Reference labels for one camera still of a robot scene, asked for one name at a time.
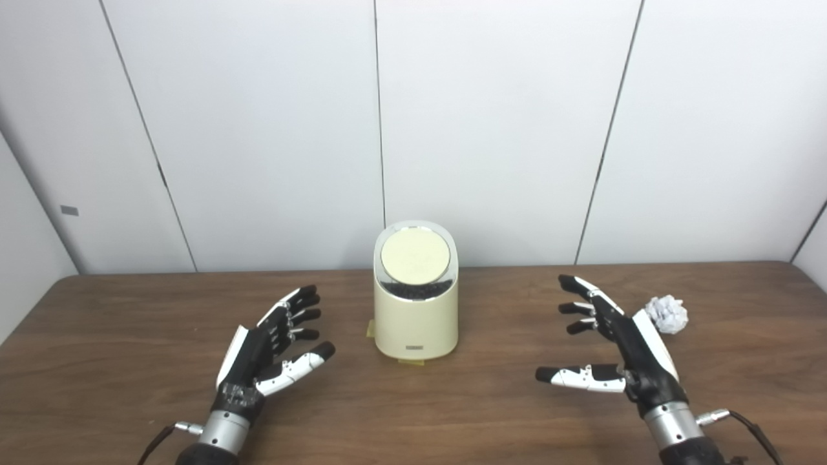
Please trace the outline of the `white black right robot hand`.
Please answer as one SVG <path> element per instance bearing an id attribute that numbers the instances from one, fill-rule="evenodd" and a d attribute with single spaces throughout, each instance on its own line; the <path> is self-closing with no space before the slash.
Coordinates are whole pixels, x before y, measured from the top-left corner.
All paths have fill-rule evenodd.
<path id="1" fill-rule="evenodd" d="M 538 367 L 538 382 L 562 388 L 602 393 L 624 393 L 636 404 L 640 416 L 662 404 L 689 402 L 680 385 L 673 359 L 649 316 L 640 311 L 629 316 L 608 295 L 581 277 L 561 274 L 561 288 L 579 295 L 581 301 L 560 304 L 563 315 L 581 315 L 566 328 L 570 335 L 596 331 L 612 342 L 621 363 L 587 363 L 570 367 Z"/>

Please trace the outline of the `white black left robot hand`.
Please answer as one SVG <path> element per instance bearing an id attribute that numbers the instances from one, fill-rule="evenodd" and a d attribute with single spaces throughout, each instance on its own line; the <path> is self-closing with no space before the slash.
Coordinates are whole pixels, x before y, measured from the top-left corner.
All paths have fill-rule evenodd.
<path id="1" fill-rule="evenodd" d="M 319 331 L 302 324 L 320 318 L 320 301 L 315 285 L 299 287 L 277 301 L 254 327 L 238 326 L 216 376 L 211 410 L 238 415 L 254 426 L 267 397 L 327 362 L 336 351 L 331 342 L 283 357 L 294 342 L 319 338 Z"/>

